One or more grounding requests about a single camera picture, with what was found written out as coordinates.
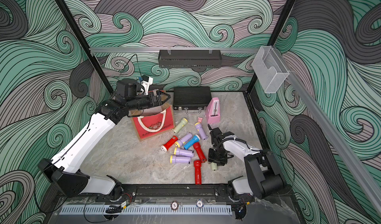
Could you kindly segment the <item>blue flashlight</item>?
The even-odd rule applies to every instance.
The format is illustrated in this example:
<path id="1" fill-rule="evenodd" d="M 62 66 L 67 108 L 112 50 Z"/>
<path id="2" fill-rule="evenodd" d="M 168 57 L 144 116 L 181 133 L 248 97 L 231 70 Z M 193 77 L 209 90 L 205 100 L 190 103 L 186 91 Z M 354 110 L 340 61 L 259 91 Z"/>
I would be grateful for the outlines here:
<path id="1" fill-rule="evenodd" d="M 195 143 L 199 142 L 200 141 L 200 136 L 198 134 L 194 135 L 193 138 L 188 141 L 185 145 L 184 145 L 184 149 L 188 150 L 189 148 L 191 148 Z"/>

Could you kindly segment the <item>black hard carry case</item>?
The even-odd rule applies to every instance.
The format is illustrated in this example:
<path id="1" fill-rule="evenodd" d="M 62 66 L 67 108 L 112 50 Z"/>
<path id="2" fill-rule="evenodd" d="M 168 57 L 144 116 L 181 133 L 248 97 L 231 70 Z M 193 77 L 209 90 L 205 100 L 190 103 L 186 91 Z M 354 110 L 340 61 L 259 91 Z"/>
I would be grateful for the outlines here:
<path id="1" fill-rule="evenodd" d="M 210 87 L 175 87 L 173 108 L 175 110 L 204 110 L 211 99 Z"/>

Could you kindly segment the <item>aluminium rail back wall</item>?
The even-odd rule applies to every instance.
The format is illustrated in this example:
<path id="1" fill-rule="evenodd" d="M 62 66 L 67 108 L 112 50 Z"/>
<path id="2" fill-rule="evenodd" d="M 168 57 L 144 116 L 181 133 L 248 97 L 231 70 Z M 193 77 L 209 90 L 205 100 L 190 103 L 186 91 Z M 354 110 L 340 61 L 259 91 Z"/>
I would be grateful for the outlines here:
<path id="1" fill-rule="evenodd" d="M 200 48 L 200 47 L 90 47 L 91 53 L 159 53 L 160 50 L 220 51 L 222 54 L 254 54 L 259 48 Z"/>

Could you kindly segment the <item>purple flashlight row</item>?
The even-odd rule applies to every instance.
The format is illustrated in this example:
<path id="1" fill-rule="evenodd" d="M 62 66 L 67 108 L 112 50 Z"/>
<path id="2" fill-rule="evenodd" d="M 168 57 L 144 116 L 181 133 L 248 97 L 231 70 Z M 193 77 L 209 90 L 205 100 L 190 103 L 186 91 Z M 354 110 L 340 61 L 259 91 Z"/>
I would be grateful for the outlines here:
<path id="1" fill-rule="evenodd" d="M 176 147 L 174 149 L 174 155 L 176 156 L 185 156 L 185 157 L 194 157 L 194 151 L 193 150 L 186 150 Z"/>
<path id="2" fill-rule="evenodd" d="M 190 164 L 191 157 L 171 155 L 170 163 L 171 164 Z"/>

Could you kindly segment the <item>pale green flashlight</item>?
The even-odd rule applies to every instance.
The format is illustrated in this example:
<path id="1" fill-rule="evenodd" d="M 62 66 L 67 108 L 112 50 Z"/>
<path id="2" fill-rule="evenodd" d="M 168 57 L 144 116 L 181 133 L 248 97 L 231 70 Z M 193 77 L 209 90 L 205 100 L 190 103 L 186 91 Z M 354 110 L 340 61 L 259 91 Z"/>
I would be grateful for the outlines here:
<path id="1" fill-rule="evenodd" d="M 218 166 L 217 166 L 216 163 L 211 163 L 211 164 L 210 164 L 210 168 L 211 168 L 212 171 L 217 171 Z"/>
<path id="2" fill-rule="evenodd" d="M 180 122 L 172 129 L 172 131 L 175 134 L 179 133 L 187 123 L 188 120 L 186 118 L 182 118 Z"/>

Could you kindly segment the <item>pink metronome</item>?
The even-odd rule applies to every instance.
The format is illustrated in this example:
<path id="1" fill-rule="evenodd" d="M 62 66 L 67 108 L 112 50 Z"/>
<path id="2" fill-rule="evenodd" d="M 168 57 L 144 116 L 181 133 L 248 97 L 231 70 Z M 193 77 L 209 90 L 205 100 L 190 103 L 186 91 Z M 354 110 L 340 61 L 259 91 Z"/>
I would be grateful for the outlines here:
<path id="1" fill-rule="evenodd" d="M 206 108 L 205 117 L 208 124 L 215 124 L 220 122 L 220 101 L 217 97 L 211 99 Z"/>

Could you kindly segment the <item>purple flashlight lower row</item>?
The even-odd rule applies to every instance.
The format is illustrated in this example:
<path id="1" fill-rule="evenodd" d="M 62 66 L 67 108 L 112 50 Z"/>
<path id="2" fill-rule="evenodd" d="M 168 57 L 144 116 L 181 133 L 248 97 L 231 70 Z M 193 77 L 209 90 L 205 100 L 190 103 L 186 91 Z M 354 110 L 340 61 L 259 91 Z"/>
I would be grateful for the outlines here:
<path id="1" fill-rule="evenodd" d="M 190 164 L 191 157 L 171 155 L 170 163 L 171 164 Z"/>

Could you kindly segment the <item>purple flashlight middle row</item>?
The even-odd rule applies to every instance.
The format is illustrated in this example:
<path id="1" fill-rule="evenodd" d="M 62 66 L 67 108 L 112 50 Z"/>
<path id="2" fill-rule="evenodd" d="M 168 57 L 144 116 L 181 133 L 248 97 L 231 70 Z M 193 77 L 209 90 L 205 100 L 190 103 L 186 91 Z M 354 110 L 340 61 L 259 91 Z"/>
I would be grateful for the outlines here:
<path id="1" fill-rule="evenodd" d="M 185 156 L 185 157 L 194 157 L 194 151 L 193 150 L 186 150 L 176 147 L 174 149 L 174 155 L 176 156 Z"/>

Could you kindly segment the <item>aluminium rail right wall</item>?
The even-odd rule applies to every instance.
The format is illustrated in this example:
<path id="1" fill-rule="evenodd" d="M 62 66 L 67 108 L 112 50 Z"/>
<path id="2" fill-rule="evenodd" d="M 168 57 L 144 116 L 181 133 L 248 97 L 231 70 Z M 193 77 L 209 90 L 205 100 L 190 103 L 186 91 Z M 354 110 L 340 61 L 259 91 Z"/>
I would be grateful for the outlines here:
<path id="1" fill-rule="evenodd" d="M 274 48 L 275 57 L 280 60 L 281 66 L 285 71 L 289 73 L 287 78 L 293 85 L 296 92 L 299 94 L 300 98 L 305 103 L 306 107 L 309 109 L 316 123 L 321 127 L 327 140 L 335 150 L 338 155 L 342 158 L 349 171 L 363 189 L 369 201 L 372 203 L 375 210 L 381 213 L 381 188 L 369 171 L 364 167 L 363 163 L 352 151 L 351 147 L 345 141 L 344 137 L 341 135 L 337 127 L 331 122 L 326 113 L 322 110 L 315 99 L 309 94 L 305 89 L 302 81 L 297 77 L 294 70 L 289 68 L 286 60 L 282 56 L 281 52 Z"/>

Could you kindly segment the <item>red flashlight middle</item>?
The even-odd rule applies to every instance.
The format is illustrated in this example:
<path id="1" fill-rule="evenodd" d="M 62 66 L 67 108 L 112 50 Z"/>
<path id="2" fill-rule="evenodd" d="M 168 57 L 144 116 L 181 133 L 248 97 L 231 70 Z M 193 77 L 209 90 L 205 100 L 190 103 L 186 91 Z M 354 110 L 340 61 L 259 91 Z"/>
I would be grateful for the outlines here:
<path id="1" fill-rule="evenodd" d="M 201 149 L 201 145 L 199 142 L 196 142 L 194 145 L 193 145 L 193 148 L 195 149 L 197 155 L 198 155 L 198 158 L 199 160 L 202 162 L 202 163 L 205 163 L 207 161 L 207 158 L 205 157 L 204 155 L 204 152 L 202 151 Z"/>

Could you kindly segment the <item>clear plastic wall bin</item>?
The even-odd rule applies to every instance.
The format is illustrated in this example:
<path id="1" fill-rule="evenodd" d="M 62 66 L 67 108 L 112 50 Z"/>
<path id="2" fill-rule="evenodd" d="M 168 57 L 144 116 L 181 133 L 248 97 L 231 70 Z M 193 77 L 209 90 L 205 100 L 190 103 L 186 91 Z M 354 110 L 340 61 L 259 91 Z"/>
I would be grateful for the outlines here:
<path id="1" fill-rule="evenodd" d="M 272 46 L 259 48 L 252 67 L 266 94 L 274 94 L 289 75 L 281 52 Z"/>

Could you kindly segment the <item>red flashlight bottom centre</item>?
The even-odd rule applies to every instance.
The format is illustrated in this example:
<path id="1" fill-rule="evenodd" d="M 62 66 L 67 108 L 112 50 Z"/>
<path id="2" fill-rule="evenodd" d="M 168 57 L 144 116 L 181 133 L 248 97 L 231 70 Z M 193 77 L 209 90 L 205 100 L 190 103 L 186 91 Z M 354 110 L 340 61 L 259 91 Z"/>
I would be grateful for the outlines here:
<path id="1" fill-rule="evenodd" d="M 193 166 L 194 166 L 194 179 L 195 179 L 195 184 L 196 185 L 201 185 L 202 184 L 201 165 L 202 165 L 202 162 L 200 160 L 195 160 L 193 162 Z"/>

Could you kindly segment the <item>aluminium rail wall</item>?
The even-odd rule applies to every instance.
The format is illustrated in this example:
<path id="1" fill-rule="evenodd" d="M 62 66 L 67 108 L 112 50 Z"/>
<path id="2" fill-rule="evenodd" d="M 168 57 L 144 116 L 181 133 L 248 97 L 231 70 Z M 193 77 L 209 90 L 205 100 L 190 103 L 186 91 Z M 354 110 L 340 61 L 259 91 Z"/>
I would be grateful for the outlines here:
<path id="1" fill-rule="evenodd" d="M 254 54 L 259 48 L 200 48 L 200 47 L 90 47 L 91 53 L 159 53 L 160 50 L 220 51 L 222 54 Z"/>
<path id="2" fill-rule="evenodd" d="M 305 103 L 306 107 L 309 109 L 316 123 L 321 127 L 327 140 L 335 150 L 338 155 L 342 158 L 349 171 L 363 189 L 369 201 L 372 203 L 375 210 L 381 213 L 381 188 L 369 171 L 364 167 L 363 163 L 352 151 L 351 147 L 345 141 L 344 137 L 341 135 L 337 127 L 331 122 L 326 113 L 322 110 L 315 99 L 309 94 L 305 89 L 302 81 L 297 77 L 294 70 L 289 68 L 286 60 L 282 56 L 281 52 L 274 48 L 275 57 L 280 60 L 281 66 L 285 71 L 289 73 L 287 78 L 293 85 L 296 92 L 299 94 L 300 98 Z"/>

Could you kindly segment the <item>red canvas tote bag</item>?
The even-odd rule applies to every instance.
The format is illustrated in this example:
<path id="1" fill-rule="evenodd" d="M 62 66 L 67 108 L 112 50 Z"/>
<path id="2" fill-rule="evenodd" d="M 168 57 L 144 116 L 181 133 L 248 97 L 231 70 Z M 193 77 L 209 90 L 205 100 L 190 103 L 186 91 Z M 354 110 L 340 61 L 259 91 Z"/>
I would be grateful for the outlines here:
<path id="1" fill-rule="evenodd" d="M 175 126 L 172 105 L 165 102 L 158 107 L 145 109 L 142 114 L 132 118 L 132 123 L 139 141 L 171 131 Z"/>

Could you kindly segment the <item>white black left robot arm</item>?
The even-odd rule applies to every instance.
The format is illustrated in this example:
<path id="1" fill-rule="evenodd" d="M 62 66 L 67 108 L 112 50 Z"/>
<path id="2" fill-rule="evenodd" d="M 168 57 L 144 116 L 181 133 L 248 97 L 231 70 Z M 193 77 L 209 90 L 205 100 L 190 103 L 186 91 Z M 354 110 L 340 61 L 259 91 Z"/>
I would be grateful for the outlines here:
<path id="1" fill-rule="evenodd" d="M 115 202 L 123 195 L 122 184 L 111 176 L 89 176 L 80 166 L 90 151 L 124 117 L 133 117 L 134 111 L 164 105 L 171 96 L 161 90 L 150 91 L 153 79 L 143 76 L 142 81 L 122 79 L 116 91 L 103 101 L 80 133 L 51 159 L 42 159 L 38 168 L 47 180 L 67 198 L 83 193 L 105 195 Z"/>

